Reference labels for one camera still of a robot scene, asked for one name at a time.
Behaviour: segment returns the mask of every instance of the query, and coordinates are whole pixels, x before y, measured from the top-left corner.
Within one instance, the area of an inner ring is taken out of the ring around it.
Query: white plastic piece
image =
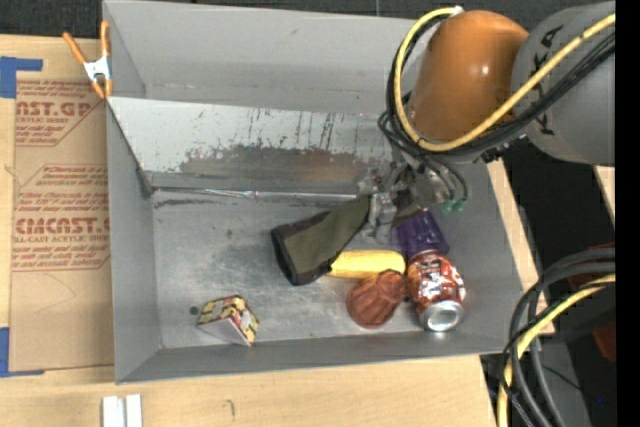
[[[142,427],[142,397],[103,397],[102,427]]]

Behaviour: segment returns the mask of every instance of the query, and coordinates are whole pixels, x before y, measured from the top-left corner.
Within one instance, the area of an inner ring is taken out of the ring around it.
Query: gray metal bin
[[[117,382],[502,350],[522,289],[484,164],[461,169],[473,191],[463,212],[433,211],[468,289],[454,331],[425,332],[409,303],[360,328],[344,302],[353,281],[294,287],[275,260],[272,228],[353,198],[360,171],[390,159],[376,119],[413,21],[130,0],[103,10]],[[195,310],[235,293],[260,319],[254,347],[196,328]]]

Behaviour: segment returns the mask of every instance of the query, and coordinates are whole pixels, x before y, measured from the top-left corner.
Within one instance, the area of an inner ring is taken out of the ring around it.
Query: blue tape
[[[0,57],[0,98],[15,98],[18,70],[42,71],[42,62],[42,59]]]
[[[39,375],[36,372],[9,372],[9,328],[0,328],[0,379],[3,377],[13,377],[18,375]]]

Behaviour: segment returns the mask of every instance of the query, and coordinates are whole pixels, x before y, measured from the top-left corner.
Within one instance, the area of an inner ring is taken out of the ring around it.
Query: cardboard sheet
[[[95,59],[98,43],[79,43]],[[9,370],[110,364],[105,105],[62,38],[2,36],[0,56],[42,60],[17,72],[14,162],[2,170],[13,186]]]

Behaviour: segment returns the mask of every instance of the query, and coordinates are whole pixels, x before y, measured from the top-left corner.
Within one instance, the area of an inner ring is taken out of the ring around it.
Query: small cardboard box
[[[229,343],[251,346],[256,340],[258,318],[240,295],[222,297],[206,303],[198,327]]]

